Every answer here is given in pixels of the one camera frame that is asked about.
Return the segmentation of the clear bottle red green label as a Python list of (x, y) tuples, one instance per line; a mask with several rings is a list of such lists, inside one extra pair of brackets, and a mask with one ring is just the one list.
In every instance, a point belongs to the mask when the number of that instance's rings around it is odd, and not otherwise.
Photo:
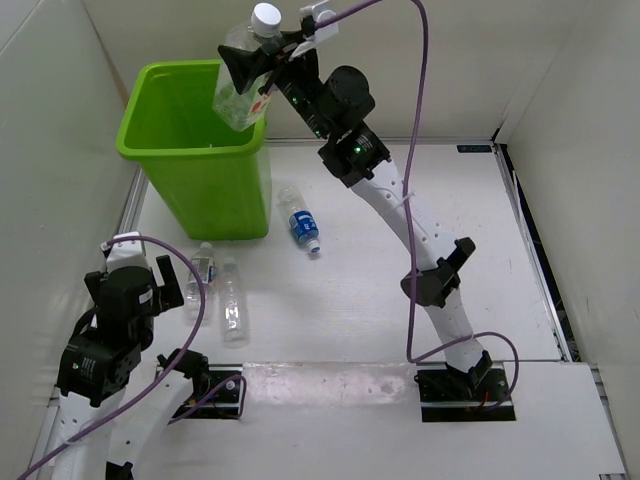
[[(254, 6), (248, 22), (227, 32), (223, 45), (253, 52), (280, 36), (280, 23), (281, 13), (277, 7), (270, 3), (258, 3)], [(265, 82), (266, 76), (263, 75), (246, 93), (239, 94), (231, 78), (229, 63), (223, 60), (216, 82), (213, 110), (233, 130), (246, 130), (266, 112), (270, 95), (259, 92), (259, 88)]]

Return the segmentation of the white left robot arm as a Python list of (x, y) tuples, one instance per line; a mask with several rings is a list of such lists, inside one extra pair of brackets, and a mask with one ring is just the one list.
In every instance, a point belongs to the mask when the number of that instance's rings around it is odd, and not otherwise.
[(156, 263), (161, 284), (144, 255), (85, 276), (94, 305), (77, 322), (58, 372), (59, 443), (65, 450), (55, 459), (56, 479), (134, 478), (137, 461), (175, 411), (209, 391), (206, 357), (176, 349), (160, 358), (160, 383), (144, 399), (84, 438), (77, 436), (112, 416), (153, 342), (155, 318), (184, 304), (170, 258), (159, 256)]

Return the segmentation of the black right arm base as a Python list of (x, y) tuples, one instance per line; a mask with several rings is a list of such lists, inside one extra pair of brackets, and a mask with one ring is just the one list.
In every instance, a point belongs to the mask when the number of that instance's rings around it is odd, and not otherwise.
[(506, 399), (509, 383), (503, 365), (492, 367), (479, 386), (469, 389), (444, 365), (425, 365), (414, 375), (423, 423), (512, 422), (515, 408)]

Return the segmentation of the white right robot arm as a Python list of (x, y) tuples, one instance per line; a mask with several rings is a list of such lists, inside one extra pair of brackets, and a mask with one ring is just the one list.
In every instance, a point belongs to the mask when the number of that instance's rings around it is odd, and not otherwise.
[(239, 93), (259, 78), (276, 87), (317, 138), (327, 170), (368, 203), (412, 255), (401, 288), (421, 306), (444, 344), (449, 387), (470, 400), (486, 384), (492, 361), (475, 339), (460, 293), (459, 271), (475, 251), (468, 238), (454, 238), (411, 197), (390, 151), (365, 123), (375, 101), (366, 76), (343, 65), (319, 77), (315, 49), (296, 53), (303, 36), (286, 32), (257, 47), (221, 45), (218, 52)]

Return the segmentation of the clear bottle white blue label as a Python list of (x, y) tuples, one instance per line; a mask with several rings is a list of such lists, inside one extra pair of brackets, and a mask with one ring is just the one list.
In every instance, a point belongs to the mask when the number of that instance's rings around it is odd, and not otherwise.
[(217, 277), (213, 245), (202, 242), (199, 249), (190, 257), (190, 262), (195, 271), (188, 273), (184, 288), (185, 314), (190, 320), (196, 321), (201, 306), (204, 306), (202, 324), (206, 324), (211, 319)]

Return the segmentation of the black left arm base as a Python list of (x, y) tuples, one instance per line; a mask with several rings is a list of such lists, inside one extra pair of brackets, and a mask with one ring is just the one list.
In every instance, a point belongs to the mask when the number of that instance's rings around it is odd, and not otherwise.
[(191, 410), (204, 397), (207, 400), (184, 420), (237, 420), (242, 414), (246, 397), (246, 381), (242, 364), (210, 364), (208, 373), (197, 384), (192, 394), (174, 413), (169, 423)]

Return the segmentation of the clear unlabelled plastic bottle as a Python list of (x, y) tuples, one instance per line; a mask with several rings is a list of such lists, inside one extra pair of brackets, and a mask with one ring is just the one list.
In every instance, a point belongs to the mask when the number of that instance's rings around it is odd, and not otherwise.
[(240, 270), (233, 256), (226, 256), (219, 269), (221, 333), (227, 346), (240, 346), (248, 340), (249, 317)]

